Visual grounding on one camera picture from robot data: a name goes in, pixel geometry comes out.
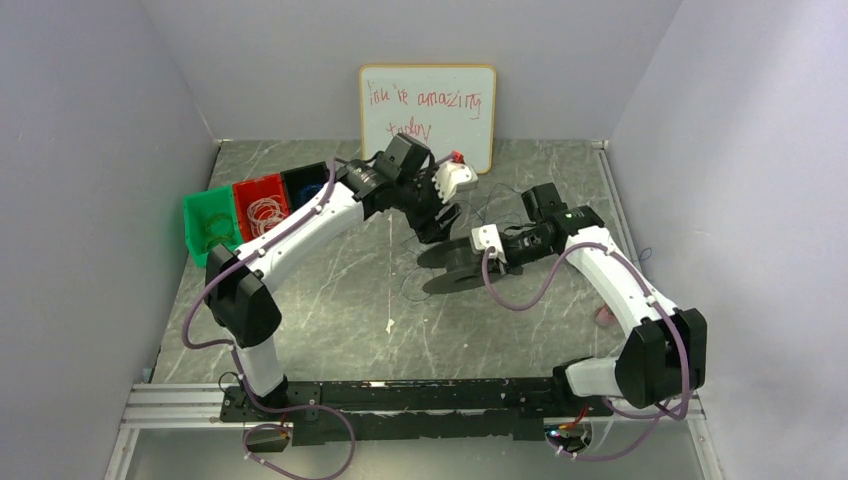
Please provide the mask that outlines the black cable spool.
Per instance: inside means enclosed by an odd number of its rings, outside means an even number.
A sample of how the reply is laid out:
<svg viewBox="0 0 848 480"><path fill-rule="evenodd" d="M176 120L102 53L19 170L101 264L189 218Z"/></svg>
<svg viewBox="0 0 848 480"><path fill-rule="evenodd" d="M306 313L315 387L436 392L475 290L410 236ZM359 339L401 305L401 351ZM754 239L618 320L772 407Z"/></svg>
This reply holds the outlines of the black cable spool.
<svg viewBox="0 0 848 480"><path fill-rule="evenodd" d="M453 294L484 286L482 253L467 237L434 245L420 253L416 262L425 269L442 270L441 274L424 283L424 293Z"/></svg>

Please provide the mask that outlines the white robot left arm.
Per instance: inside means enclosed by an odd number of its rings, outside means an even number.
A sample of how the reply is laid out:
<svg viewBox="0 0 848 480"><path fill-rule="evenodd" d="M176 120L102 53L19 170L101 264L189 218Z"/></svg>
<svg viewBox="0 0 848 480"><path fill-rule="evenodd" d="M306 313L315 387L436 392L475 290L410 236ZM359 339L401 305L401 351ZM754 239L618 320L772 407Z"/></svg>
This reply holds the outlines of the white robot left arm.
<svg viewBox="0 0 848 480"><path fill-rule="evenodd" d="M478 175L457 152L438 160L407 134L369 159L333 159L319 192L288 218L239 247L215 247L206 266L203 303L228 336L245 388L260 409L288 404L288 380L274 335L282 313L273 294L313 250L377 213L403 213L420 243L446 241L460 208L453 198Z"/></svg>

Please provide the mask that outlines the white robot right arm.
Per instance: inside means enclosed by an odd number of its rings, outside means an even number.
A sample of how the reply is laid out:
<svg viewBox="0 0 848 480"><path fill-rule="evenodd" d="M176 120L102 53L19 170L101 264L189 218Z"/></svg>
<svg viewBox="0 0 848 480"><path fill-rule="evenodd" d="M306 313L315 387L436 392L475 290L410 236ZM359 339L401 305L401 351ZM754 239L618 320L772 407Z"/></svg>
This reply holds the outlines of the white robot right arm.
<svg viewBox="0 0 848 480"><path fill-rule="evenodd" d="M615 357L570 361L554 370L575 397L616 397L637 408L693 393L706 377L707 322L661 294L589 206L570 208L551 184L521 195L530 223L502 234L508 267L557 255L600 294L626 338Z"/></svg>

